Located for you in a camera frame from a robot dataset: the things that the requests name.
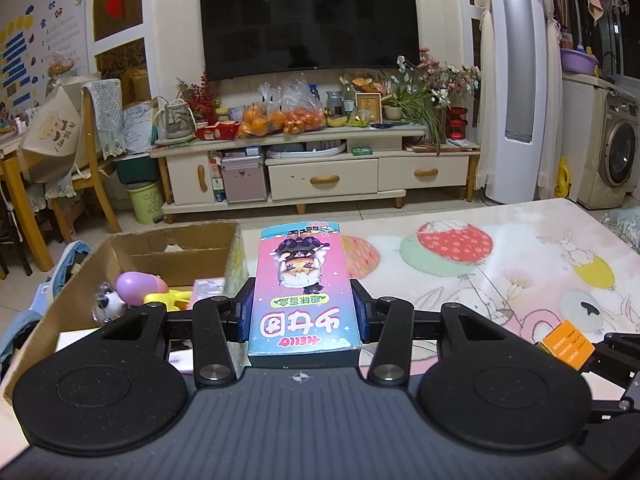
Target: white curtain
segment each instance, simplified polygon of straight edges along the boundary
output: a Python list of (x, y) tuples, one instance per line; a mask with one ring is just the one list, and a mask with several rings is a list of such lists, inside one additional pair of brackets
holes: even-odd
[(476, 189), (485, 187), (495, 177), (495, 35), (494, 19), (491, 14), (491, 0), (476, 0), (482, 8), (480, 29), (480, 57), (482, 60), (482, 85), (480, 87), (480, 109), (478, 112), (478, 143), (482, 147), (478, 171), (476, 173)]
[[(546, 15), (547, 40), (547, 92), (545, 133), (542, 156), (538, 171), (538, 192), (540, 198), (554, 195), (561, 145), (562, 125), (562, 69), (560, 65), (559, 27), (554, 21), (554, 1), (543, 0)], [(482, 147), (476, 189), (492, 183), (495, 176), (495, 36), (491, 14), (491, 0), (476, 0), (482, 14), (482, 86), (478, 116), (478, 139)]]

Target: wall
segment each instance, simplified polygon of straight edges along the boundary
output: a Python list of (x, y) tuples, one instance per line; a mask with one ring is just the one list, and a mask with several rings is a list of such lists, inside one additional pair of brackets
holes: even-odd
[(2, 0), (0, 102), (13, 113), (44, 102), (53, 52), (73, 58), (79, 75), (87, 72), (84, 4), (84, 0)]
[[(441, 61), (465, 62), (461, 0), (417, 0), (420, 43), (431, 48)], [(153, 0), (152, 17), (156, 40), (158, 85), (171, 100), (177, 80), (197, 83), (204, 69), (200, 0)], [(327, 89), (336, 89), (341, 71), (317, 70), (306, 74), (319, 85), (324, 98)], [(263, 81), (277, 82), (283, 75), (248, 76), (222, 83), (223, 105), (235, 106), (257, 98), (256, 87)]]

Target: tv cabinet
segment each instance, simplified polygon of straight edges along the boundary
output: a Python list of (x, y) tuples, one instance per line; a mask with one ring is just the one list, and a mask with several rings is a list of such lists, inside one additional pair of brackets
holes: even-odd
[[(151, 151), (160, 163), (166, 203), (162, 211), (173, 215), (205, 211), (295, 205), (299, 214), (308, 203), (347, 202), (393, 198), (397, 208), (407, 189), (465, 186), (471, 201), (479, 151), (414, 153), (402, 150), (403, 137), (425, 133), (420, 125), (374, 128), (325, 128), (299, 136), (283, 134), (251, 139), (197, 141), (187, 146)], [(209, 152), (312, 140), (347, 141), (347, 151), (325, 158), (266, 160), (271, 192), (260, 202), (216, 202), (209, 169)], [(371, 155), (354, 156), (350, 149), (369, 146)]]

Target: bag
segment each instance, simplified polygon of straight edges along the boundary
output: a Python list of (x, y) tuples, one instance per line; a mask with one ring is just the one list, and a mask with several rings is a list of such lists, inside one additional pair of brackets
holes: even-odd
[(311, 93), (303, 75), (282, 84), (283, 133), (297, 135), (321, 130), (326, 124), (322, 103)]

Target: black tv screen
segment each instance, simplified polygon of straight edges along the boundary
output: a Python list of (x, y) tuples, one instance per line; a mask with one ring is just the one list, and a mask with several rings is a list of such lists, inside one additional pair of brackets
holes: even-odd
[(415, 0), (200, 0), (209, 80), (418, 57)]

